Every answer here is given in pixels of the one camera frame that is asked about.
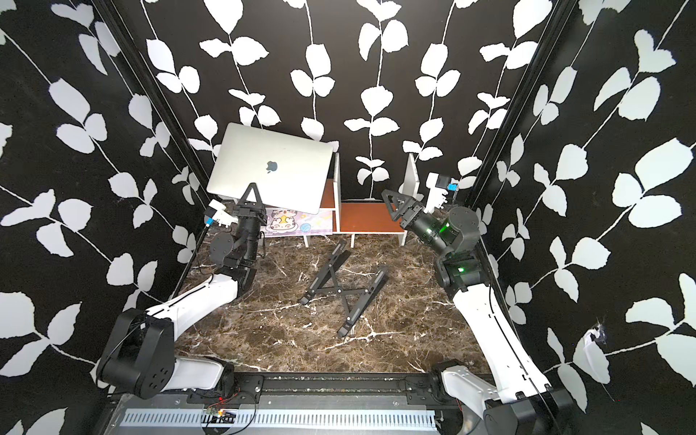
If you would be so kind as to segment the silver laptop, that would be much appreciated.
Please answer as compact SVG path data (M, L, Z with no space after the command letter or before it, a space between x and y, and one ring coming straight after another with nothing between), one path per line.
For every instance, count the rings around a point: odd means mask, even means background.
M264 204L315 214L333 155L328 143L230 123L207 192L240 199L255 183Z

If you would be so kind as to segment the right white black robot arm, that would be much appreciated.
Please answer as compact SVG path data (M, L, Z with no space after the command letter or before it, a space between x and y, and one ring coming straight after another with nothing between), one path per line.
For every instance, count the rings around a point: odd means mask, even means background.
M465 207L436 219L414 197L382 193L393 221L433 250L435 277L463 315L489 365L486 382L461 365L440 373L442 388L478 417L480 434L567 434L573 400L552 387L523 348L495 297L495 274L480 244L479 218Z

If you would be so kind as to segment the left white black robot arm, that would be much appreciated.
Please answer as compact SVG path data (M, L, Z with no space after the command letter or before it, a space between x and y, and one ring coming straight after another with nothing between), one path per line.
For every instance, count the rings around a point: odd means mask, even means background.
M199 320L250 290L257 273L258 243L268 222L257 184L248 185L230 212L222 203L211 201L204 221L206 226L237 226L234 232L217 234L210 243L215 272L168 302L121 313L97 365L97 380L141 399L173 390L229 393L233 382L223 376L232 368L217 360L177 357L175 342Z

